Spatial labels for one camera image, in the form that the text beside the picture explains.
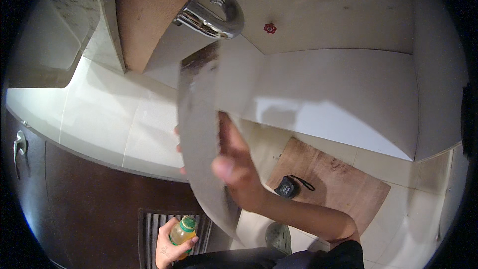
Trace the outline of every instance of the red valve knob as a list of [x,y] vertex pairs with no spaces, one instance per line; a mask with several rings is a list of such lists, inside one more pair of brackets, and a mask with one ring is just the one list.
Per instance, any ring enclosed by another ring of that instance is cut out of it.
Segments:
[[277,27],[274,26],[274,23],[268,23],[266,25],[264,25],[264,30],[267,32],[267,33],[275,33],[275,31],[277,30]]

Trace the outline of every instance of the slipper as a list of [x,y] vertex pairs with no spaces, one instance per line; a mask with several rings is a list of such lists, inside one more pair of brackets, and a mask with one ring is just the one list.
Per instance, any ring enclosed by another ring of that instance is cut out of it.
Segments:
[[287,256],[292,254],[291,233],[285,224],[273,222],[266,230],[266,244],[268,248],[277,248]]

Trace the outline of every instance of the plastic bottle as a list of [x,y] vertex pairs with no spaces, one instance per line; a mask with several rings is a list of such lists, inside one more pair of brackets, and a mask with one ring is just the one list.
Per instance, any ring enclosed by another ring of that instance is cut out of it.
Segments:
[[[175,224],[171,229],[169,234],[169,239],[174,245],[181,245],[182,243],[188,241],[192,237],[196,236],[196,219],[192,216],[184,216],[180,222]],[[189,254],[191,250],[189,249],[180,257],[178,260],[182,260]]]

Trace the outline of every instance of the yellow liquid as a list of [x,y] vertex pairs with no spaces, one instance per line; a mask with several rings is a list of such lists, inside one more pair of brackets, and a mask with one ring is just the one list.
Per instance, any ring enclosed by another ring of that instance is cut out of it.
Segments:
[[[181,228],[178,222],[171,229],[171,233],[169,234],[169,236],[171,237],[171,241],[174,244],[181,245],[182,243],[196,236],[196,231],[186,232],[185,230]],[[187,257],[188,254],[189,254],[188,252],[183,253],[182,255],[179,256],[178,260],[184,259],[185,257]]]

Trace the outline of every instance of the wrist strap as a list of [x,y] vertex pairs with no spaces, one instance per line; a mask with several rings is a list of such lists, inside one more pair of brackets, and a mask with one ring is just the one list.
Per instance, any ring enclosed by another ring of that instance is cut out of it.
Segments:
[[301,179],[301,178],[299,178],[299,177],[296,177],[296,176],[294,176],[294,175],[288,175],[288,177],[298,179],[298,180],[299,180],[308,190],[310,190],[310,191],[314,191],[314,190],[315,190],[315,187],[314,187],[311,183],[309,183],[309,182],[307,182],[307,181],[305,181],[305,180],[303,180],[303,179]]

